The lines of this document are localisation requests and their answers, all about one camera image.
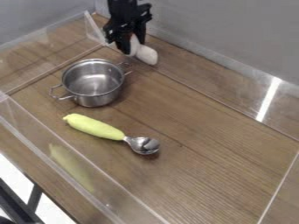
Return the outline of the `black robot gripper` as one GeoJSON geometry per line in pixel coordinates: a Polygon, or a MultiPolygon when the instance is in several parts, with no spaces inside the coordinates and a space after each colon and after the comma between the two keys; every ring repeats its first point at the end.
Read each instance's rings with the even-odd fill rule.
{"type": "Polygon", "coordinates": [[[131,53],[131,37],[136,35],[140,44],[146,43],[146,23],[152,20],[150,3],[108,3],[110,20],[103,27],[107,42],[116,41],[123,54],[131,53]]]}

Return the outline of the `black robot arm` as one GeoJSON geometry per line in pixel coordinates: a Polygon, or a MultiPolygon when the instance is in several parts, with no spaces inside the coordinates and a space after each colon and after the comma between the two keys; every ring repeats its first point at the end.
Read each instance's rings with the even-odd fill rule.
{"type": "Polygon", "coordinates": [[[103,27],[106,41],[116,43],[123,54],[134,51],[131,38],[139,43],[146,42],[146,23],[152,20],[150,3],[138,3],[138,0],[107,0],[110,20],[103,27]]]}

